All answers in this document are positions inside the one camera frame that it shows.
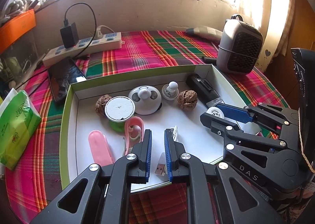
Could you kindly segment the plaid bed sheet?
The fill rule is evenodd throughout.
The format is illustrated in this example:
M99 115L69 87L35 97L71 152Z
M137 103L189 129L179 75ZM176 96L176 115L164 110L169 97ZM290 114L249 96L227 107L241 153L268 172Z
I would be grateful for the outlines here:
M187 36L182 31L133 31L122 35L122 48L95 53L77 61L90 79L178 65L196 65L201 57L215 57L209 42ZM247 104L258 102L287 106L287 102L268 78L258 70L246 76L229 76L229 82ZM29 223L61 192L59 137L63 105L54 103L44 69L26 84L35 108L42 116L13 171L6 170L5 185L14 221ZM169 185L131 196L130 223L186 223L186 188Z

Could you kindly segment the wooden wardrobe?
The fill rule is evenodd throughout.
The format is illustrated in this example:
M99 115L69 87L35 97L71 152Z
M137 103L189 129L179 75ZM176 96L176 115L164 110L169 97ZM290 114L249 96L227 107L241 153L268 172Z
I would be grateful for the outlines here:
M291 48L314 50L314 0L295 0L293 21L288 34L286 56L278 55L265 75L289 106L298 109L298 82L293 72Z

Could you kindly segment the brown walnut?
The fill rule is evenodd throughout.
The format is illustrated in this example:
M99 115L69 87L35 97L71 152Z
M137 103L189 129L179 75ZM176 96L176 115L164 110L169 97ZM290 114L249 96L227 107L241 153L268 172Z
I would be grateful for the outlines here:
M197 93L193 90L185 90L179 93L177 105L183 110L193 110L197 105Z
M108 94L102 95L97 102L95 103L95 112L99 116L105 116L105 106L112 99L112 97Z

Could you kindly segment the black charger adapter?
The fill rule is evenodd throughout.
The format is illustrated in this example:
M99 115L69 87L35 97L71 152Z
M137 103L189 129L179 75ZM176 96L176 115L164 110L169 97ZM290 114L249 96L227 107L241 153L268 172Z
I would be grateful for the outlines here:
M74 47L79 42L79 35L75 23L64 26L60 29L62 42L66 49Z

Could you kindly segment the heart pattern curtain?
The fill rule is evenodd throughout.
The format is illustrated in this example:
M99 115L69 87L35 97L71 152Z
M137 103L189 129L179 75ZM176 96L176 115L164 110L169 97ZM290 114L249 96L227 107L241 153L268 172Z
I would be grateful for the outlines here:
M288 34L293 20L295 0L268 0L269 22L256 68L265 72L278 55L286 55Z

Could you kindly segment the small white round knob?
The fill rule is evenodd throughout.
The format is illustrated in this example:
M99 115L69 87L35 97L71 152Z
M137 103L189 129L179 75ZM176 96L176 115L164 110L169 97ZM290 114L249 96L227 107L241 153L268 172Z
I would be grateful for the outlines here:
M173 101L177 99L179 95L177 82L171 81L168 84L165 84L162 88L161 94L164 97L164 99L169 100L169 101Z

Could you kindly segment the black bike light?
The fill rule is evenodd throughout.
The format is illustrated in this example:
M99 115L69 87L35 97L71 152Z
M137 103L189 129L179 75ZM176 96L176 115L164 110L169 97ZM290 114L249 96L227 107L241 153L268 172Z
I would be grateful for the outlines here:
M202 79L196 73L190 74L186 79L187 86L197 93L197 97L208 108L222 103L223 99L206 79Z

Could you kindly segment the green tissue pack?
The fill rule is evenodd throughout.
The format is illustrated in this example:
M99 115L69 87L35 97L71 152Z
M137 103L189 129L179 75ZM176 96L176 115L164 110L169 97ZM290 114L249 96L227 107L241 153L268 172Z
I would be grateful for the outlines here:
M41 122L41 116L26 91L11 89L1 103L1 163L14 170Z

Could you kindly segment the white panda round gadget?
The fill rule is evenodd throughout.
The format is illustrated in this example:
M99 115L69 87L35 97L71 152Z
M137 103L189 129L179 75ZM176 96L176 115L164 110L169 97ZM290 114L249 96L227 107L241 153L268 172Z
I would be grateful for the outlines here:
M151 115L162 107L161 93L150 85L132 89L128 97L134 102L135 113L138 115Z

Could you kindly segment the black smartphone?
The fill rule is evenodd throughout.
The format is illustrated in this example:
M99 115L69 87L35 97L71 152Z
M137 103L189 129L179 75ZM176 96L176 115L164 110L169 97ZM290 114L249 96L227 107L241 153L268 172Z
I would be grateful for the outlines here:
M48 68L50 89L55 102L62 102L71 84L86 81L84 73L70 57L64 58Z

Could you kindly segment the glass tank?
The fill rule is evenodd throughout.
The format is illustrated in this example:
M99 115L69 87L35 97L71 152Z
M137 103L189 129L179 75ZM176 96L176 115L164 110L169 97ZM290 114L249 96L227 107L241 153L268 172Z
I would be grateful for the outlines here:
M30 78L39 58L34 33L30 30L1 54L1 90L7 93Z

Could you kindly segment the orange box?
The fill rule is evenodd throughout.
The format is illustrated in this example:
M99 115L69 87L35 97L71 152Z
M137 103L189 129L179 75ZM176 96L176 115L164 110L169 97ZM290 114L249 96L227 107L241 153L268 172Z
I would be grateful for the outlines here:
M28 10L8 21L0 30L0 53L36 26L35 12Z

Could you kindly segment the green white cardboard tray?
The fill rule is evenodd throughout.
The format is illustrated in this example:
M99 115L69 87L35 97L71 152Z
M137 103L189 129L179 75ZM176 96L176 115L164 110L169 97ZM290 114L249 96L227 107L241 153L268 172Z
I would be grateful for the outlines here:
M98 130L107 138L115 159L124 150L124 136L109 126L109 120L95 113L97 99L105 94L128 95L139 85L152 85L157 89L171 82L178 83L180 90L186 90L188 75L196 73L206 79L226 104L244 107L246 102L226 79L212 65L173 66L132 71L98 77L72 84L65 101L60 132L60 176L61 185L68 186L81 172L93 163L88 136ZM132 185L132 192L141 192L165 186L167 176L155 173L158 161L164 152L164 131L178 128L178 141L185 149L206 163L214 163L223 155L223 140L214 135L200 122L200 116L207 107L199 102L191 112L181 110L175 101L162 100L162 107L152 115L143 116L144 127L152 132L151 173L148 183Z

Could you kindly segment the brown walnut in tray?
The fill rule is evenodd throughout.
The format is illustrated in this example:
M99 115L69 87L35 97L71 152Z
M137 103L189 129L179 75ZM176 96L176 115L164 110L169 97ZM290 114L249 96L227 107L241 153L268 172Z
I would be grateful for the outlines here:
M105 116L105 106L112 99L112 97L108 94L102 95L97 102L95 103L95 112L99 116Z

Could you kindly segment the white blue power strip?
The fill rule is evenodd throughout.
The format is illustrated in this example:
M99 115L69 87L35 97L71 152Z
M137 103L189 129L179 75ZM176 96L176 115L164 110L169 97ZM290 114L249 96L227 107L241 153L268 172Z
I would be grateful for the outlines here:
M64 58L75 58L82 50L84 50L80 56L90 55L102 51L116 50L122 48L122 35L121 32L105 34L102 38L93 40L91 44L91 38L85 38L79 40L77 45L71 48L65 48L63 45L50 50L43 58L43 65L49 67L56 64Z

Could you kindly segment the pink folding case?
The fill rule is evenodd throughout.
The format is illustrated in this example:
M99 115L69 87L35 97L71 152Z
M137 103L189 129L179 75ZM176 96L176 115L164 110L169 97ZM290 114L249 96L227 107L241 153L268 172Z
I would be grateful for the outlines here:
M105 135L99 130L93 130L88 136L90 150L95 163L100 166L107 166L114 163Z

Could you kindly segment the grey portable heater fan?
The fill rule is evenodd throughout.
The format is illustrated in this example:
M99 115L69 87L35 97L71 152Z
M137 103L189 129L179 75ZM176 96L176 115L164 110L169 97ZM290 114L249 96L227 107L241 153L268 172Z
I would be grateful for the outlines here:
M253 70L262 45L262 34L234 14L225 21L216 66L225 73L247 75Z

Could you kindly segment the pink ear hook clip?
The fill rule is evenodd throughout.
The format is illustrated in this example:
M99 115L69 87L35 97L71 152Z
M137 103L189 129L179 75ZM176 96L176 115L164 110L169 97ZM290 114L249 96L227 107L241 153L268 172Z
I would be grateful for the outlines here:
M129 118L124 125L124 141L125 141L125 155L132 151L135 144L142 142L144 139L144 122L140 117L133 116Z

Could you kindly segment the small black remote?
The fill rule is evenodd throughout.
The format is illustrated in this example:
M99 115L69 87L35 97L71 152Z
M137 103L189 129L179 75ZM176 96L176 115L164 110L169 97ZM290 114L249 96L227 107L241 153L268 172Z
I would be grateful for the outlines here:
M216 62L217 62L217 59L216 58L210 58L210 57L201 57L202 61L205 63L205 64L212 64L214 66L216 66Z

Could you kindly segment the white plastic bags pile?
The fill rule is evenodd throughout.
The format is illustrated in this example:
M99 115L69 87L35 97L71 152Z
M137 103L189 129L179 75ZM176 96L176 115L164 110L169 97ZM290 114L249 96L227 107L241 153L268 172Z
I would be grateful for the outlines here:
M8 0L1 10L1 26L36 6L40 6L40 0Z

